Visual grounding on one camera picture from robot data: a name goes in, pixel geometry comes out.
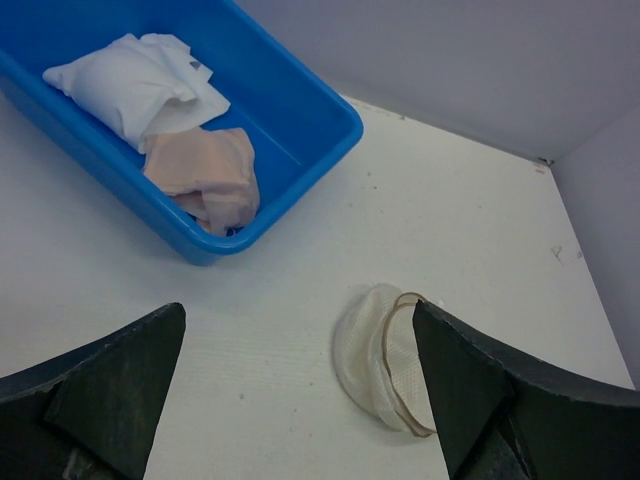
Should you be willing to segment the round beige mesh laundry bag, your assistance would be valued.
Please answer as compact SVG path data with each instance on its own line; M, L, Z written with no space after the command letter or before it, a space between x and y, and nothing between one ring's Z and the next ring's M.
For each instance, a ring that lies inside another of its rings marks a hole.
M359 286L331 343L336 377L350 399L389 429L416 438L436 433L413 327L415 308L426 301L390 284Z

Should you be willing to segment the pink bra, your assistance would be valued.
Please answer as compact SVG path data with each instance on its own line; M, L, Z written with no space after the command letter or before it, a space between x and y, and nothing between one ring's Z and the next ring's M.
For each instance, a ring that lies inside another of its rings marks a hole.
M200 127L148 138L144 175L207 232L226 236L260 206L255 151L242 128Z

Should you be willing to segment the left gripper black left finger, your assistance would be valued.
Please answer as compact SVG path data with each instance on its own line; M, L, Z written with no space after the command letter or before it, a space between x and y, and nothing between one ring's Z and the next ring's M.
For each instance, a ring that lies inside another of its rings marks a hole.
M143 478L185 330L169 303L3 377L2 478Z

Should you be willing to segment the white bra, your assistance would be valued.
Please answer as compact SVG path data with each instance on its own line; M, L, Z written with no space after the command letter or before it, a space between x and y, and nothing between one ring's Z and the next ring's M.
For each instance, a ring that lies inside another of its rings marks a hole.
M43 80L100 120L138 153L147 138L199 127L230 108L210 80L213 71L170 34L126 34Z

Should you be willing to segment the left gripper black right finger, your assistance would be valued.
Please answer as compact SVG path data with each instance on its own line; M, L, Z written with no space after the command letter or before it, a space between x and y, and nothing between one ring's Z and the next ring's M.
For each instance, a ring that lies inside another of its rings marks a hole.
M636 479L639 394L542 361L420 301L419 360L452 479Z

